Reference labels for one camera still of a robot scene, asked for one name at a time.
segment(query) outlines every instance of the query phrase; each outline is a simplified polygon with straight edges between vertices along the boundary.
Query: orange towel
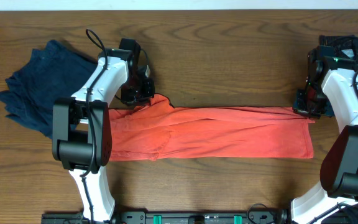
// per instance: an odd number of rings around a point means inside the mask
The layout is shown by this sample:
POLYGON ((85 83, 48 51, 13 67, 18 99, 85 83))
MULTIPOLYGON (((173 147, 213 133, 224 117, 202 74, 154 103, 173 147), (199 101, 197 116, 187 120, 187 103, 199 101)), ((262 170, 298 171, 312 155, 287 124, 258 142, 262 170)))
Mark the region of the orange towel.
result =
POLYGON ((313 157, 308 124, 314 121, 291 108, 174 108, 155 95, 149 106, 109 115, 110 160, 313 157))

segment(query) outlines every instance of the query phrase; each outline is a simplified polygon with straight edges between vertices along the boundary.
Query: green connector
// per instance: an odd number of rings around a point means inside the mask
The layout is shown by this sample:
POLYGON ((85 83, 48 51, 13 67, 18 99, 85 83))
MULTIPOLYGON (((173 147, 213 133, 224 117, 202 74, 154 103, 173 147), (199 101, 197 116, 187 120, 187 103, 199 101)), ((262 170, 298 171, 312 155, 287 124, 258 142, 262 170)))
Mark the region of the green connector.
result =
POLYGON ((153 224, 161 224, 161 215, 154 215, 153 217, 153 224))
POLYGON ((242 224, 242 216, 235 215, 234 216, 234 224, 242 224))

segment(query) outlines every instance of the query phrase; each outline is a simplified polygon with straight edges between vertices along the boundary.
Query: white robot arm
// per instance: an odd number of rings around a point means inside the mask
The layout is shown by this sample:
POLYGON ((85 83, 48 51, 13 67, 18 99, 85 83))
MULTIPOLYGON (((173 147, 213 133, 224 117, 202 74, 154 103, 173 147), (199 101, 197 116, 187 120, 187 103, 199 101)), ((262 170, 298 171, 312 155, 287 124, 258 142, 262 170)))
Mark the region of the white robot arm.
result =
MULTIPOLYGON (((357 37, 346 38, 358 40, 357 37)), ((118 49, 102 49, 98 66, 84 87, 71 98, 60 98, 54 104, 52 152, 77 183, 85 208, 82 213, 85 222, 111 223, 115 203, 105 169, 112 147, 108 106, 120 88, 123 103, 146 103, 154 96, 154 83, 149 78, 148 66, 137 67, 140 46, 134 40, 122 39, 118 49), (78 123, 88 124, 88 132, 70 129, 70 124, 78 123)), ((276 212, 276 218, 271 211, 254 211, 252 219, 259 220, 257 224, 273 223, 268 219, 275 223, 321 223, 337 212, 342 203, 355 205, 358 202, 358 62, 338 57, 329 44, 313 49, 308 58, 307 84, 297 93, 294 111, 317 117, 335 115, 340 135, 323 161, 320 181, 292 201, 288 216, 287 210, 276 212)), ((137 213, 139 219, 126 219, 133 215, 135 213, 119 214, 117 218, 131 224, 161 224, 164 219, 159 213, 137 213)), ((177 223, 198 220, 194 214, 171 215, 167 220, 177 223)), ((249 212, 221 215, 224 223, 231 222, 228 221, 230 217, 234 217, 235 224, 242 224, 243 218, 249 220, 249 212)), ((57 220, 56 223, 65 223, 67 217, 70 215, 45 216, 43 223, 57 220)), ((218 223, 219 215, 213 217, 218 223)), ((198 218, 206 223, 210 215, 198 218)))
POLYGON ((118 49, 103 49, 84 86, 71 98, 57 99, 53 107, 53 156, 70 171, 84 204, 83 216, 92 222, 108 222, 115 206, 105 169, 112 147, 108 106, 120 88, 120 100, 127 105, 154 96, 148 65, 137 67, 139 52, 131 39, 122 39, 118 49), (88 124, 88 132, 70 130, 69 124, 78 123, 88 124))
MULTIPOLYGON (((358 41, 353 36, 341 39, 358 41)), ((299 224, 320 224, 342 203, 358 203, 358 66, 323 45, 309 53, 309 60, 308 84, 298 94, 305 97, 308 113, 324 114, 330 103, 341 135, 323 161, 321 181, 291 202, 291 217, 299 224)))

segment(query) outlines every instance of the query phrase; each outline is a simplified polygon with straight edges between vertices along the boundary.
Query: wood grain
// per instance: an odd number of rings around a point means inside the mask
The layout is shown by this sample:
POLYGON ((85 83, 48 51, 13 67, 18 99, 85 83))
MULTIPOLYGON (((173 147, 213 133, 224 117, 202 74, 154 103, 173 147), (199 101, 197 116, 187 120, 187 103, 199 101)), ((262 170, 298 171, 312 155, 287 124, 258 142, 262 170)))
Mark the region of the wood grain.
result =
MULTIPOLYGON (((150 57, 157 91, 175 106, 291 106, 318 36, 358 35, 358 11, 0 12, 0 91, 50 39, 95 57, 86 28, 110 47, 136 39, 150 57)), ((0 223, 39 223, 46 211, 80 210, 50 140, 4 115, 0 102, 0 223)), ((311 124, 310 133, 314 159, 110 162, 109 185, 120 206, 153 211, 286 207, 319 180, 338 135, 335 119, 311 124)))

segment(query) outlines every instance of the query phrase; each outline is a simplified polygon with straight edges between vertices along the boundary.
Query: white wall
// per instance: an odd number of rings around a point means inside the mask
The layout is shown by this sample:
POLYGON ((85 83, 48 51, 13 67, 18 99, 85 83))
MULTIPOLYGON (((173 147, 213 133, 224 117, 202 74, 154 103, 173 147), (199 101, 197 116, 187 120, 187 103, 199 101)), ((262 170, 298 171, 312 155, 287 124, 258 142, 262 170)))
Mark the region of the white wall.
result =
POLYGON ((358 9, 358 0, 0 0, 0 11, 358 9))

